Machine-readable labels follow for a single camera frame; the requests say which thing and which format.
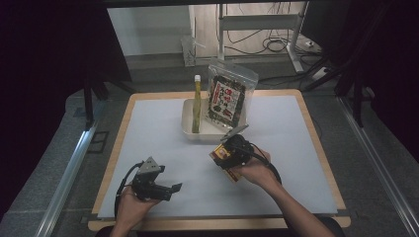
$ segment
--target snack package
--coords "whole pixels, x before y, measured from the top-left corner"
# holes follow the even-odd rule
[[[216,149],[212,153],[209,154],[209,156],[212,158],[212,160],[214,159],[224,160],[231,157],[230,153],[227,151],[227,149],[225,149],[225,147],[222,144],[218,145]],[[237,181],[240,180],[241,178],[240,174],[235,173],[231,171],[230,169],[225,169],[222,171],[232,183],[237,183]]]
[[[209,65],[209,108],[206,118],[232,129],[246,121],[259,75],[254,71],[212,58]]]

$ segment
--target metal frame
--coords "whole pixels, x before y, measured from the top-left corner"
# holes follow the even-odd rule
[[[414,209],[410,206],[404,194],[398,188],[395,181],[391,178],[390,173],[385,168],[384,163],[379,157],[379,154],[374,148],[365,130],[361,128],[357,124],[356,120],[352,117],[352,109],[348,100],[342,97],[338,97],[337,99],[345,113],[349,125],[354,130],[355,135],[361,143],[361,146],[364,148],[367,157],[369,158],[374,170],[376,171],[378,179],[381,181],[382,186],[387,192],[388,198],[394,205],[395,210],[397,211],[401,221],[409,232],[409,235],[416,237],[419,236],[419,221],[416,217]]]
[[[246,30],[280,30],[293,29],[293,37],[287,44],[287,51],[296,73],[303,73],[301,63],[295,54],[295,44],[304,20],[308,2],[304,2],[298,14],[287,15],[255,15],[255,16],[223,16],[223,5],[218,12],[218,58],[224,60],[224,31]]]
[[[83,131],[79,142],[77,143],[74,153],[71,156],[70,161],[68,162],[67,168],[62,175],[61,181],[58,184],[58,187],[55,190],[55,193],[49,203],[49,206],[43,215],[40,226],[38,227],[37,233],[35,236],[50,236],[55,223],[59,217],[59,214],[62,211],[68,194],[73,186],[74,180],[77,176],[78,170],[83,162],[83,158],[87,152],[90,141],[92,140],[93,134],[96,131],[98,126],[98,120],[101,117],[102,110],[106,102],[99,101],[97,108],[95,110],[95,118],[92,122],[90,129]]]

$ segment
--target person's left hand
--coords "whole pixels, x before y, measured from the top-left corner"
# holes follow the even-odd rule
[[[160,200],[140,200],[136,197],[131,186],[127,186],[121,194],[120,205],[118,206],[117,222],[111,236],[127,236],[130,229],[138,224]]]

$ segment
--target black curtain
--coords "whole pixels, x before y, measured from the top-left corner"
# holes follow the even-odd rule
[[[34,171],[86,77],[130,80],[107,9],[2,3],[1,213]]]
[[[419,162],[419,1],[392,1],[364,53],[378,117]]]

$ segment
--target metal rail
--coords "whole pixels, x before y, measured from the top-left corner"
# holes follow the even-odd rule
[[[49,206],[43,215],[40,226],[38,227],[35,236],[50,236],[55,223],[62,211],[62,207],[67,200],[68,194],[73,186],[74,180],[77,176],[78,170],[83,158],[86,154],[87,148],[89,147],[90,141],[92,140],[93,134],[98,126],[98,120],[102,115],[102,110],[106,102],[99,101],[95,109],[96,118],[89,130],[83,131],[76,148],[74,149],[73,155],[68,162],[67,168],[65,168],[64,174],[62,175],[61,181],[58,184],[57,189],[49,203]]]
[[[372,142],[370,141],[365,130],[358,126],[357,122],[352,116],[352,109],[346,98],[338,97],[338,101],[342,106],[342,109],[348,119],[348,122],[352,129],[354,130],[357,138],[359,139],[361,145],[364,148],[371,164],[373,165],[374,170],[377,173],[379,180],[381,181],[382,186],[391,202],[393,203],[398,215],[400,216],[401,221],[409,232],[410,236],[419,236],[419,222],[415,215],[414,210],[407,202],[406,197],[397,187],[397,184],[391,178],[388,170],[385,168],[384,163],[382,162],[379,154],[374,148]]]

